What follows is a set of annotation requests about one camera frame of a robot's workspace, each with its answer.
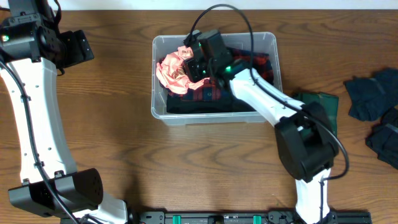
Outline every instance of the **dark green fabric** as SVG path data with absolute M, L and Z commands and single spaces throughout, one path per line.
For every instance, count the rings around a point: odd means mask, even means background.
M 294 99 L 300 100 L 305 104 L 317 102 L 321 104 L 328 115 L 331 130 L 333 134 L 337 135 L 337 110 L 338 110 L 338 97 L 326 93 L 296 93 Z M 306 136 L 310 130 L 303 130 L 303 135 Z

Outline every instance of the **wooden table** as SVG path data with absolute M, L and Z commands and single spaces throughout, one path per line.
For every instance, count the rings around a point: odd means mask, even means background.
M 2 18 L 6 12 L 0 12 Z M 95 59 L 58 79 L 60 112 L 80 170 L 99 170 L 104 189 L 139 211 L 250 211 L 293 208 L 294 179 L 280 163 L 270 124 L 168 127 L 150 113 L 152 40 L 186 34 L 199 11 L 64 12 L 62 30 L 85 31 Z M 398 170 L 364 142 L 377 122 L 350 116 L 343 82 L 398 67 L 397 11 L 246 11 L 254 31 L 275 34 L 284 91 L 340 97 L 338 137 L 351 170 L 329 183 L 329 204 L 369 210 L 397 223 Z M 232 11 L 212 12 L 200 30 L 247 32 Z M 11 101 L 0 82 L 0 223 L 57 223 L 11 206 L 20 185 L 20 149 Z M 344 168 L 340 155 L 332 174 Z

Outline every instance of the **clear plastic bin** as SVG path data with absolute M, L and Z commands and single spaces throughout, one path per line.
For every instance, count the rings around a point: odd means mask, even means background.
M 254 51 L 269 54 L 274 70 L 274 86 L 282 91 L 279 59 L 275 35 L 270 32 L 256 32 L 254 35 Z M 250 50 L 250 33 L 222 34 L 227 47 Z M 152 115 L 161 119 L 166 125 L 184 125 L 198 123 L 247 122 L 263 123 L 266 120 L 258 112 L 239 113 L 202 113 L 202 114 L 170 114 L 166 112 L 167 90 L 159 85 L 156 77 L 156 63 L 167 54 L 177 51 L 183 45 L 186 35 L 160 35 L 152 43 Z

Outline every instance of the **green led light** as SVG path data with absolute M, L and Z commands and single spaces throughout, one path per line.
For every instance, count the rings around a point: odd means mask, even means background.
M 3 42 L 7 42 L 7 41 L 10 39 L 10 37 L 7 36 L 7 35 L 3 35 L 3 36 L 1 37 L 1 39 L 2 39 Z

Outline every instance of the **plaid fabric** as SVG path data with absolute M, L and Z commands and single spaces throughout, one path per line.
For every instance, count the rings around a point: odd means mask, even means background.
M 239 50 L 228 48 L 234 57 L 234 60 L 243 59 L 246 61 L 250 60 L 250 51 Z M 269 60 L 269 54 L 254 53 L 253 68 L 257 70 L 258 74 L 269 82 L 271 85 L 274 84 L 274 72 L 272 71 L 271 61 Z M 169 89 L 169 95 L 174 98 L 180 98 L 181 101 L 218 101 L 222 98 L 231 98 L 232 94 L 228 90 L 219 89 L 216 83 L 211 80 L 205 80 L 205 84 L 196 89 L 188 89 L 186 94 L 180 95 L 171 92 Z
M 205 84 L 196 90 L 189 89 L 186 94 L 176 94 L 169 91 L 172 97 L 179 97 L 182 101 L 217 101 L 224 97 L 230 97 L 227 90 L 219 89 L 216 83 L 211 80 L 205 80 Z
M 232 52 L 234 60 L 243 59 L 247 62 L 250 61 L 249 50 L 228 49 Z M 272 70 L 271 61 L 269 60 L 269 54 L 254 52 L 253 68 L 257 70 L 258 74 L 265 79 L 265 81 L 274 85 L 274 71 Z

